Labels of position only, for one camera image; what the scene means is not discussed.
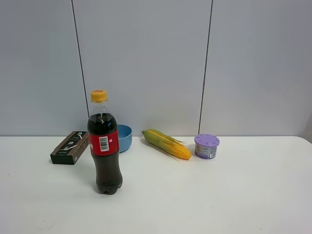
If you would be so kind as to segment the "blue bowl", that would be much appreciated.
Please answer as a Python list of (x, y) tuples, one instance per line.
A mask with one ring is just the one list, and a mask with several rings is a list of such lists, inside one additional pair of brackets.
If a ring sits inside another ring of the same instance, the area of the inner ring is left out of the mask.
[(132, 129), (127, 125), (118, 124), (119, 152), (127, 151), (132, 144)]

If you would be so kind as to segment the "cola bottle yellow cap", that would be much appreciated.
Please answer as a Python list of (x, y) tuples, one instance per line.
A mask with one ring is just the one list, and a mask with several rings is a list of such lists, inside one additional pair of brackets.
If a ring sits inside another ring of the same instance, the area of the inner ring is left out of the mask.
[(119, 167), (117, 122), (107, 109), (104, 90), (91, 92), (94, 108), (88, 119), (87, 130), (91, 155), (96, 167), (96, 185), (99, 193), (113, 195), (122, 186)]

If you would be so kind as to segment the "toy corn cob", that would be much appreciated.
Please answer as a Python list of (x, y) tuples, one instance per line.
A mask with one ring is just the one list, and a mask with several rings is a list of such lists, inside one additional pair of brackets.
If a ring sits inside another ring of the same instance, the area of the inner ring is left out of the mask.
[(143, 130), (142, 134), (146, 141), (164, 150), (172, 157), (182, 160), (189, 160), (192, 157), (191, 151), (183, 141), (177, 140), (156, 129)]

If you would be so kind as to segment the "purple lid air freshener can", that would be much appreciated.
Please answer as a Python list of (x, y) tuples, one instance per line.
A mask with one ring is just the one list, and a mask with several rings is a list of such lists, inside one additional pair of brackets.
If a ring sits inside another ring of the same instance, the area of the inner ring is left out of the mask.
[(216, 156), (219, 138), (210, 134), (199, 134), (195, 136), (195, 155), (201, 159), (213, 159)]

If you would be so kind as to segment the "brown black coffee capsule box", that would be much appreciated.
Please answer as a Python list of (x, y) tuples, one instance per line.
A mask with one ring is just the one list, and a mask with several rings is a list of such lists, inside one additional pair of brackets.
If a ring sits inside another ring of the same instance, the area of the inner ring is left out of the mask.
[(88, 132), (73, 131), (50, 154), (53, 164), (75, 165), (89, 145)]

